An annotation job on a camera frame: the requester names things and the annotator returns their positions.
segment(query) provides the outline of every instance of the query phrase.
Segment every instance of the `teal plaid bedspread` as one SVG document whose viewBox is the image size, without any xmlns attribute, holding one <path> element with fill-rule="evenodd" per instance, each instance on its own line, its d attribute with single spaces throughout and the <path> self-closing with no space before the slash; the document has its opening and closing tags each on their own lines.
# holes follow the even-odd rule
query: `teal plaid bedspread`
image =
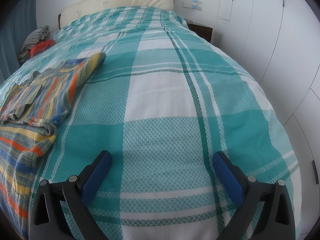
<svg viewBox="0 0 320 240">
<path fill-rule="evenodd" d="M 2 92 L 61 60 L 107 56 L 39 164 L 29 210 L 40 180 L 64 181 L 108 150 L 111 170 L 88 208 L 110 240 L 215 239 L 236 210 L 212 170 L 212 154 L 223 151 L 246 175 L 285 181 L 299 235 L 300 171 L 284 128 L 249 73 L 181 17 L 113 8 L 81 17 L 53 39 L 57 45 L 26 62 Z M 67 210 L 66 218 L 81 239 Z"/>
</svg>

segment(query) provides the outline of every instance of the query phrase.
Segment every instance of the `nightstand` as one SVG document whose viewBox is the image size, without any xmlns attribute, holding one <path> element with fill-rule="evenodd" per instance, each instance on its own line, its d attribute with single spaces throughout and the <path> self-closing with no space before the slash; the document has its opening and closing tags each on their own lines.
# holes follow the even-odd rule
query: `nightstand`
<svg viewBox="0 0 320 240">
<path fill-rule="evenodd" d="M 187 23 L 189 30 L 195 32 L 201 38 L 204 38 L 207 42 L 211 42 L 212 31 L 211 27 L 199 24 L 199 23 Z"/>
</svg>

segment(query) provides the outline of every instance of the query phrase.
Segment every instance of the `bed frame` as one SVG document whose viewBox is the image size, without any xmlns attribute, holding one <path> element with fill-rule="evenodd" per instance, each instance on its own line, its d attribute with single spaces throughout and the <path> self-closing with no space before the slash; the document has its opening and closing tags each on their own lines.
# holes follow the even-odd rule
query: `bed frame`
<svg viewBox="0 0 320 240">
<path fill-rule="evenodd" d="M 61 14 L 58 15 L 58 26 L 59 26 L 59 30 L 61 30 L 60 18 L 61 18 Z"/>
</svg>

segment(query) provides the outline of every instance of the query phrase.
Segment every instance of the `striped knit blanket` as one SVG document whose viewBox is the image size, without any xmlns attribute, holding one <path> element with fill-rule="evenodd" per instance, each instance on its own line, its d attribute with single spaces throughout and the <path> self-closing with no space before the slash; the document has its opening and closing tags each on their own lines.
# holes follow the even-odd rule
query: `striped knit blanket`
<svg viewBox="0 0 320 240">
<path fill-rule="evenodd" d="M 57 138 L 77 88 L 105 57 L 96 53 L 43 73 L 35 71 L 23 84 L 14 85 L 0 109 L 0 207 L 22 234 L 36 160 Z"/>
</svg>

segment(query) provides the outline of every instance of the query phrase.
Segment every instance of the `plaid blanket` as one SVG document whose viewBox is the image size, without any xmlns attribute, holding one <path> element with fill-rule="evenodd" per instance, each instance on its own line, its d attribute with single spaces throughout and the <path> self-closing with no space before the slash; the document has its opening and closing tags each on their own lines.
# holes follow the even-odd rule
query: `plaid blanket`
<svg viewBox="0 0 320 240">
<path fill-rule="evenodd" d="M 76 93 L 41 159 L 29 212 L 40 180 L 79 174 L 105 149 L 113 164 L 88 208 L 110 240 L 212 240 L 236 210 L 212 170 L 212 154 L 222 150 L 259 181 L 285 181 L 299 235 L 300 171 L 284 128 L 249 73 L 182 18 L 119 7 L 81 17 L 53 39 L 57 44 L 26 62 L 2 91 L 29 69 L 101 51 L 107 56 Z M 258 217 L 259 211 L 246 239 Z"/>
<path fill-rule="evenodd" d="M 76 89 L 104 60 L 105 53 L 68 60 L 14 85 L 0 109 L 0 207 L 25 236 L 36 159 L 57 137 Z"/>
</svg>

